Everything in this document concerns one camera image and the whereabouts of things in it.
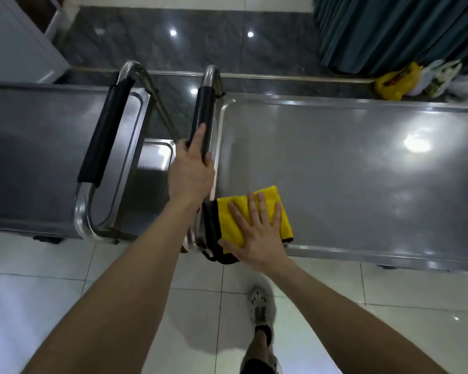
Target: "yellow microfiber cloth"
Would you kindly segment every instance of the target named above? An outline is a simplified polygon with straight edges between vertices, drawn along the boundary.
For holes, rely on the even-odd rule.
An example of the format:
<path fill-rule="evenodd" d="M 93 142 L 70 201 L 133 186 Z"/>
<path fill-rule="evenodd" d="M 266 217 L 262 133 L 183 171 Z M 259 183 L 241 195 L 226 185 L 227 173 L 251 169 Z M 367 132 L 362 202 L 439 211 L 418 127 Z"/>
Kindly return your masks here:
<path fill-rule="evenodd" d="M 275 213 L 275 204 L 281 202 L 281 197 L 275 186 L 256 191 L 255 194 L 262 192 L 265 195 L 265 203 L 267 211 L 272 222 Z M 218 244 L 218 239 L 226 239 L 239 245 L 244 246 L 243 233 L 237 226 L 236 221 L 229 211 L 228 204 L 234 202 L 243 216 L 251 223 L 250 213 L 248 210 L 248 196 L 235 196 L 226 198 L 217 198 L 215 201 L 203 205 L 205 212 L 206 225 L 206 240 L 208 248 L 213 252 L 214 261 L 222 264 L 231 264 L 237 262 L 230 253 L 224 251 Z M 289 224 L 288 216 L 282 206 L 281 214 L 281 240 L 285 243 L 293 241 L 293 232 Z"/>

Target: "left hand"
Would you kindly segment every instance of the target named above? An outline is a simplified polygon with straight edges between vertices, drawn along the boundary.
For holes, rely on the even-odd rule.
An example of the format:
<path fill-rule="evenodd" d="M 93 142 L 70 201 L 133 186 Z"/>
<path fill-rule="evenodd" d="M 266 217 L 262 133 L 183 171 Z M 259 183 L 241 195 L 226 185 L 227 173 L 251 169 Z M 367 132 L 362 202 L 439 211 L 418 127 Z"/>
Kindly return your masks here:
<path fill-rule="evenodd" d="M 170 199 L 192 202 L 199 207 L 212 191 L 215 178 L 212 155 L 208 152 L 204 163 L 201 159 L 201 144 L 205 131 L 206 125 L 203 123 L 194 134 L 189 149 L 186 147 L 186 139 L 177 144 L 177 154 L 168 171 Z"/>

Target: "black cloth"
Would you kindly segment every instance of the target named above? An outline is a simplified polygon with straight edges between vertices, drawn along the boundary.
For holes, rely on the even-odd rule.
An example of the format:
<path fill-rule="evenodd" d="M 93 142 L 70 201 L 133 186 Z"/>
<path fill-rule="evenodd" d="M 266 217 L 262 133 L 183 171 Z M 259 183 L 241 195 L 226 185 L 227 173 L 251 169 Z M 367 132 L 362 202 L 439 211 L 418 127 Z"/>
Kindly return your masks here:
<path fill-rule="evenodd" d="M 274 370 L 258 358 L 252 358 L 246 361 L 241 374 L 274 374 Z"/>

